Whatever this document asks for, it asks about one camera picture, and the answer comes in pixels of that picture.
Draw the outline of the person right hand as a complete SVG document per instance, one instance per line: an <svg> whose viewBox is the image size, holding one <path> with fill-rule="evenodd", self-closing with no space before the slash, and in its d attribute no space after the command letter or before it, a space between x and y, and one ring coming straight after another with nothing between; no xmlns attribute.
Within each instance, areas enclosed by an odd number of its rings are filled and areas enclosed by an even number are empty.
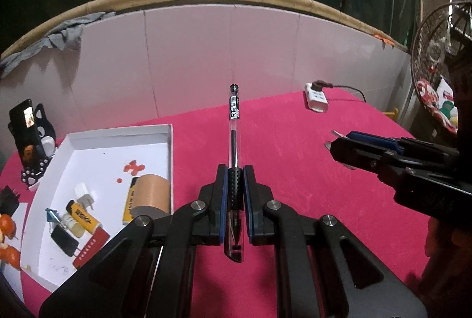
<svg viewBox="0 0 472 318"><path fill-rule="evenodd" d="M424 251L428 262L418 286L423 303L450 310L471 303L471 235L430 218Z"/></svg>

